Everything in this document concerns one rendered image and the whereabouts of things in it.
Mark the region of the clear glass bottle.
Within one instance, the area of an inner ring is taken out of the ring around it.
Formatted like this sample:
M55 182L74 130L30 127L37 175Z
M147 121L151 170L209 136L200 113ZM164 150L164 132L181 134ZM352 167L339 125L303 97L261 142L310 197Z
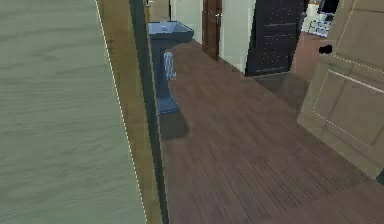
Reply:
M164 70L168 80L174 80L176 78L176 72L174 70L174 55L172 52L164 53Z

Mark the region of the olive wooden room door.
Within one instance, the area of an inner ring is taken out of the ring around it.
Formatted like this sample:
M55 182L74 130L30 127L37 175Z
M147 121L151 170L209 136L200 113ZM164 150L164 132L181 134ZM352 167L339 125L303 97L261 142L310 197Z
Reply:
M96 0L105 34L146 224L162 220L141 69L129 0Z

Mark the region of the brown wooden room door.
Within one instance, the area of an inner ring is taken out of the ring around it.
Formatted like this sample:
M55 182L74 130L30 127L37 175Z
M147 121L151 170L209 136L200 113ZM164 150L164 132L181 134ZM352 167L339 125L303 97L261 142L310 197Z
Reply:
M213 60L219 56L221 17L219 24L216 24L215 19L218 13L222 17L222 0L203 0L202 50Z

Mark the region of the black panelled room door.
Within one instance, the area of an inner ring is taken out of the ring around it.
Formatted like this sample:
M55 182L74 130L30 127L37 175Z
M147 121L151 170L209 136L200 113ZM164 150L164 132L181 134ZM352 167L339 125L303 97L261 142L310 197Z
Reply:
M291 69L309 0L256 0L245 76Z

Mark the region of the beige panelled room door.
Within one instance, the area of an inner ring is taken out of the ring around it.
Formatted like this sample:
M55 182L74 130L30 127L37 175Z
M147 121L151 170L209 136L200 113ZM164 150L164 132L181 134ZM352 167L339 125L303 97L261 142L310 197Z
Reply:
M371 178L384 170L384 0L341 0L298 123Z

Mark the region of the grey pedestal sink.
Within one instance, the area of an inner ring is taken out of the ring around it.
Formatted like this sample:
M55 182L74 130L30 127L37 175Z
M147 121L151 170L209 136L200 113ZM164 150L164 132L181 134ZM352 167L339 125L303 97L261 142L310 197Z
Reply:
M179 21L149 22L155 90L160 115L176 112L179 106L169 91L164 70L164 53L183 43L192 41L194 30Z

